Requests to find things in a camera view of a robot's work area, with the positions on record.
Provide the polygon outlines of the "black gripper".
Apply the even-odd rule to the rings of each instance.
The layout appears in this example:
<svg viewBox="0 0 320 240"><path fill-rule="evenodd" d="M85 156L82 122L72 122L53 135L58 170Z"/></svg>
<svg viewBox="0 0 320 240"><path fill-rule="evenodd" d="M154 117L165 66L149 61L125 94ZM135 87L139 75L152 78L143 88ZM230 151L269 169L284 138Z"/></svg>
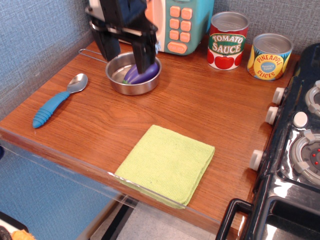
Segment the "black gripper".
<svg viewBox="0 0 320 240"><path fill-rule="evenodd" d="M90 29L102 56L109 62L120 52L120 41L132 45L137 72L155 62L158 27L147 19L146 6L87 6Z"/></svg>

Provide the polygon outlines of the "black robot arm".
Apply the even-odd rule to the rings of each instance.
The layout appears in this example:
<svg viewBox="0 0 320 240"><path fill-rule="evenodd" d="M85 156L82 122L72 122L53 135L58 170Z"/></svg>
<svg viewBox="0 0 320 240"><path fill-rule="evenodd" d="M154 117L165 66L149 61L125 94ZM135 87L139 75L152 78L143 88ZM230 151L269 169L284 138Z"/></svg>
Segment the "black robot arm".
<svg viewBox="0 0 320 240"><path fill-rule="evenodd" d="M155 62L158 28L146 15L145 0L90 0L89 15L93 38L102 56L111 61L120 52L119 41L130 43L140 74Z"/></svg>

